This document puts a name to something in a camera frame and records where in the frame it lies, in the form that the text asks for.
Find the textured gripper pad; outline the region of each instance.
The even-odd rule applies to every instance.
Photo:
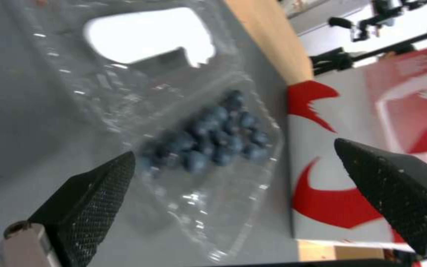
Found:
[[[30,218],[43,224],[64,267],[85,267],[120,209],[134,174],[132,152],[71,177]]]
[[[427,255],[427,164],[337,139],[335,150],[363,196],[420,255]]]

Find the blueberry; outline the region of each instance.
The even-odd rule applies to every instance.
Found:
[[[261,159],[266,155],[266,149],[257,144],[248,144],[244,149],[244,156],[247,159]]]
[[[234,118],[230,118],[225,122],[224,130],[229,135],[235,135],[239,131],[238,124]]]
[[[242,108],[243,102],[237,99],[227,98],[224,102],[224,106],[230,113],[237,112]]]
[[[192,127],[190,128],[190,132],[193,135],[198,137],[205,136],[209,132],[209,127],[210,127],[209,123],[202,120],[198,120],[192,124]]]
[[[268,135],[260,130],[254,130],[251,133],[250,140],[261,147],[266,146],[269,142]]]
[[[214,144],[208,138],[202,138],[197,144],[197,151],[211,158],[214,153]]]
[[[207,162],[207,156],[204,154],[198,151],[190,151],[185,155],[183,165],[186,171],[192,174],[198,174],[205,169]]]
[[[258,119],[251,115],[249,112],[244,111],[240,114],[240,127],[246,129],[252,129],[256,127]]]
[[[230,137],[230,140],[228,141],[227,147],[234,154],[241,152],[244,148],[244,142],[242,140],[242,137],[240,137],[239,135],[234,135],[234,136]]]
[[[225,146],[228,144],[230,136],[224,131],[212,132],[212,141],[216,145]]]
[[[232,152],[227,147],[217,147],[215,150],[215,154],[213,155],[213,162],[215,162],[218,166],[227,166],[232,162],[234,158]]]
[[[195,145],[195,139],[188,132],[180,132],[173,141],[173,149],[182,151],[191,150]]]
[[[229,95],[227,96],[227,98],[228,99],[233,99],[233,100],[236,100],[236,101],[239,101],[240,103],[244,103],[244,101],[245,101],[245,98],[244,98],[244,95],[243,95],[243,93],[241,92],[241,91],[239,91],[239,90],[233,90],[233,91],[231,91],[230,93],[229,93]]]
[[[153,163],[158,167],[176,167],[179,163],[180,152],[179,143],[169,142],[161,145],[153,157]]]
[[[217,117],[220,123],[223,123],[228,118],[228,111],[223,106],[216,106],[212,108],[212,113]]]
[[[220,122],[217,118],[217,116],[212,112],[205,113],[201,120],[205,123],[207,130],[213,131],[217,129],[220,125]]]

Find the clear plastic container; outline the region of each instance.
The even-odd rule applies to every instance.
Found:
[[[122,142],[137,154],[147,142],[178,129],[183,120],[217,103],[226,91],[242,91],[245,108],[259,118],[261,130],[270,139],[261,161],[237,156],[233,164],[211,164],[199,175],[182,169],[137,169],[134,178],[177,218],[209,259],[222,262],[235,256],[271,183],[283,137],[256,94],[255,83],[242,72],[241,57],[217,1],[7,1],[31,43],[81,110],[102,129],[119,132]],[[216,54],[208,64],[192,68],[178,50],[123,65],[98,55],[83,37],[85,23],[97,17],[174,7],[192,9],[211,34]]]
[[[204,108],[217,104],[234,89],[243,93],[245,110],[259,119],[259,129],[268,135],[266,155],[253,161],[239,154],[232,164],[224,167],[210,162],[200,174],[190,174],[182,167],[154,167],[139,168],[137,176],[177,218],[185,233],[202,246],[207,257],[223,262],[237,254],[248,235],[264,191],[271,183],[283,137],[247,76],[232,74],[210,86],[201,96],[185,99],[183,108],[176,113],[163,117],[164,131],[145,137],[144,143],[162,140],[166,131],[179,131],[186,126],[185,122]],[[139,159],[143,151],[137,151]]]

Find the gray table surface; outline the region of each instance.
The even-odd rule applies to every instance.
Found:
[[[230,10],[221,5],[246,71],[285,130],[285,82]],[[9,223],[27,218],[68,177],[121,153],[117,137],[85,123],[69,96],[46,73],[45,64],[31,52],[0,0],[0,239]],[[290,231],[288,174],[284,149],[258,220],[230,263],[298,260]],[[149,210],[142,203],[132,207],[125,201],[91,267],[212,265],[171,217],[145,214]],[[154,216],[157,223],[143,228],[139,223],[143,215]]]

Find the metal rod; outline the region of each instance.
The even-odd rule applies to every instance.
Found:
[[[402,42],[399,42],[399,43],[396,43],[396,44],[392,44],[391,46],[388,46],[388,47],[383,47],[381,49],[378,49],[378,50],[375,50],[375,51],[371,51],[369,53],[365,53],[365,54],[362,54],[362,55],[359,55],[359,56],[353,56],[352,57],[352,61],[356,62],[356,61],[360,61],[362,59],[366,59],[366,58],[371,57],[371,56],[376,56],[376,55],[379,55],[379,54],[382,54],[382,53],[386,53],[386,52],[390,52],[390,51],[395,51],[395,50],[398,50],[398,49],[402,48],[403,46],[406,46],[406,45],[409,45],[409,44],[412,44],[412,43],[415,43],[415,42],[423,41],[423,40],[426,40],[426,39],[427,39],[427,33],[425,33],[423,35],[419,35],[417,37],[410,38],[408,40],[405,40],[405,41],[402,41]]]

